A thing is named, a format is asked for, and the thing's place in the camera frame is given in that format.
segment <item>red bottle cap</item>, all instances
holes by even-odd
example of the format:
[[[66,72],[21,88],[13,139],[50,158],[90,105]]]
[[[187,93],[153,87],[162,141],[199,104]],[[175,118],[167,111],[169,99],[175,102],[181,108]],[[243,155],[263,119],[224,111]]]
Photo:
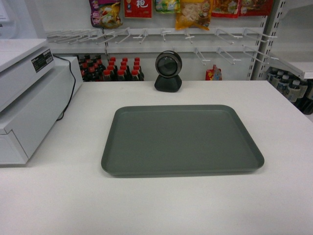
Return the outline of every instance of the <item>red bottle cap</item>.
[[[105,75],[105,76],[110,75],[110,70],[103,70],[103,75]]]
[[[138,70],[132,70],[132,76],[137,76],[138,75]]]
[[[108,70],[114,70],[114,66],[113,65],[108,65]]]
[[[117,75],[118,76],[124,76],[124,70],[118,70]]]

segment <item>dark bottle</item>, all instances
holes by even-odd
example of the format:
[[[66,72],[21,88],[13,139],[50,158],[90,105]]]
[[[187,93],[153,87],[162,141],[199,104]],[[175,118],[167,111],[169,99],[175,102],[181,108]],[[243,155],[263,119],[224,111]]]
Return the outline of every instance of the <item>dark bottle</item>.
[[[132,70],[132,81],[139,81],[138,70]]]
[[[138,79],[139,81],[143,81],[142,78],[141,78],[141,75],[140,75],[140,67],[139,65],[134,65],[134,70],[137,70],[138,71]]]
[[[104,70],[103,71],[103,81],[105,81],[105,82],[111,81],[110,70]]]
[[[115,77],[115,74],[114,74],[114,66],[108,65],[107,69],[110,71],[111,81],[116,81],[117,78]]]
[[[90,55],[89,55],[89,54],[85,55],[84,58],[85,58],[85,60],[86,60],[87,63],[88,63],[89,61],[91,61],[91,58],[90,58]]]
[[[280,79],[282,79],[283,75],[284,75],[284,71],[279,70],[277,72],[277,75],[272,78],[271,84],[273,85],[274,88],[277,88],[278,82]]]
[[[294,80],[286,89],[285,97],[291,102],[295,103],[300,95],[300,81]]]
[[[120,81],[120,82],[125,81],[124,71],[123,70],[118,70],[117,71],[117,80]]]
[[[286,89],[288,87],[289,84],[289,76],[288,75],[283,75],[282,78],[279,80],[279,82],[277,83],[277,90],[285,95]]]
[[[311,115],[313,113],[313,81],[308,82],[307,92],[301,99],[298,109],[306,115]]]
[[[145,80],[145,75],[143,74],[142,72],[142,69],[141,69],[141,66],[140,66],[140,61],[138,60],[139,57],[136,57],[135,58],[135,61],[134,61],[134,66],[135,65],[139,65],[139,74],[140,74],[140,77],[141,77],[141,81],[144,81]]]
[[[125,81],[130,81],[130,78],[128,77],[128,74],[127,74],[127,68],[125,65],[121,65],[120,66],[120,69],[124,71],[124,78],[125,78]]]

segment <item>yellow package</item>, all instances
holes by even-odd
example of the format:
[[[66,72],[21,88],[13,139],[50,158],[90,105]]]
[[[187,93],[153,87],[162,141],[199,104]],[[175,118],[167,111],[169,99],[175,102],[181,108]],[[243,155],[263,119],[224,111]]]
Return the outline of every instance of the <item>yellow package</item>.
[[[213,0],[180,0],[180,13],[176,14],[175,29],[192,26],[209,30]]]

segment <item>white printer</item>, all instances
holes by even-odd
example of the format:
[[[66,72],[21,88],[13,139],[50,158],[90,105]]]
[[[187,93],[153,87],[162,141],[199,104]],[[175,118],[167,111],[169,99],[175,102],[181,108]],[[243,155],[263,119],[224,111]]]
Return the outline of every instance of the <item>white printer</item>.
[[[75,93],[82,84],[78,61],[65,59]],[[69,62],[53,58],[34,1],[0,0],[0,165],[28,161],[73,85]]]

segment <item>red package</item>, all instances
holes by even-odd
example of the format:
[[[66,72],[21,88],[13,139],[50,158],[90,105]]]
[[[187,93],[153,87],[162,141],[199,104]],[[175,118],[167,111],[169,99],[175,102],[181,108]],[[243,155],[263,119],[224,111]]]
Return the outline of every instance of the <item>red package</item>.
[[[241,0],[239,16],[268,16],[273,0]]]
[[[205,73],[206,81],[221,81],[222,80],[222,70],[213,65],[213,69],[207,70]]]
[[[152,0],[125,0],[125,17],[151,18]]]
[[[214,0],[212,16],[238,18],[239,0]]]

